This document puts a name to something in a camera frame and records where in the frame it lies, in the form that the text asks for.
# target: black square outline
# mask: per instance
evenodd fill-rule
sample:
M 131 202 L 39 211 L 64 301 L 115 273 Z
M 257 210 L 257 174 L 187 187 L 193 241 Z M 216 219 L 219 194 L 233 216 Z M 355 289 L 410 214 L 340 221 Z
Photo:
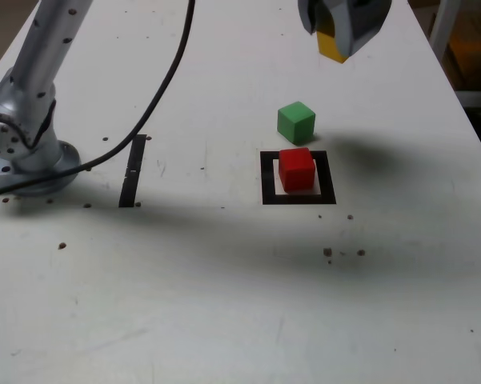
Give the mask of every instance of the black square outline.
M 311 157 L 315 160 L 319 175 L 320 195 L 289 195 L 275 194 L 274 160 L 279 159 L 278 151 L 260 151 L 260 168 L 262 171 L 263 205 L 292 204 L 336 204 L 335 190 L 331 178 L 331 170 L 325 150 L 312 150 Z

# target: table surface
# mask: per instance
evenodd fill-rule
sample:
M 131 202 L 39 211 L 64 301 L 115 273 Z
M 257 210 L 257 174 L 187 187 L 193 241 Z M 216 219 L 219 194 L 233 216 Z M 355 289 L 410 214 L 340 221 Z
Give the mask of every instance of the table surface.
M 84 161 L 137 121 L 185 10 L 95 0 L 56 79 Z M 261 203 L 297 100 L 336 205 Z M 52 204 L 0 198 L 0 383 L 481 383 L 481 144 L 407 2 L 340 65 L 295 0 L 201 0 L 143 133 L 141 207 L 118 208 L 129 150 Z

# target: red cube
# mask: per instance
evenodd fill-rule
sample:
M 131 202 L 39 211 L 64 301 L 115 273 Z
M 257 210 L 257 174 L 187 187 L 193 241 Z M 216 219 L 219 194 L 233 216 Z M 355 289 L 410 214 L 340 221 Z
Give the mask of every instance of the red cube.
M 286 192 L 310 190 L 315 184 L 315 163 L 307 148 L 279 151 L 279 177 Z

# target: green cube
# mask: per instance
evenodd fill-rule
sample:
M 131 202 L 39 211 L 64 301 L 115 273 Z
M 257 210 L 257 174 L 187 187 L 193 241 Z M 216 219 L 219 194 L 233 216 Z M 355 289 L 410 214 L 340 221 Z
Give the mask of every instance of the green cube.
M 301 102 L 278 111 L 278 132 L 295 145 L 309 142 L 315 130 L 315 112 Z

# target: block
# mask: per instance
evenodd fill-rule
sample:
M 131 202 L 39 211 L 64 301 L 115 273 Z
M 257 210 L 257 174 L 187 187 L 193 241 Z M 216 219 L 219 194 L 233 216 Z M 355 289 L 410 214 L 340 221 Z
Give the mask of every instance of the block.
M 319 52 L 321 55 L 344 63 L 348 57 L 340 54 L 335 41 L 335 22 L 331 15 L 320 22 L 317 26 L 317 43 L 319 44 Z
M 315 112 L 301 102 L 278 111 L 278 132 L 295 145 L 309 142 L 315 131 Z
M 315 184 L 315 163 L 307 148 L 279 152 L 279 178 L 286 192 L 310 190 Z

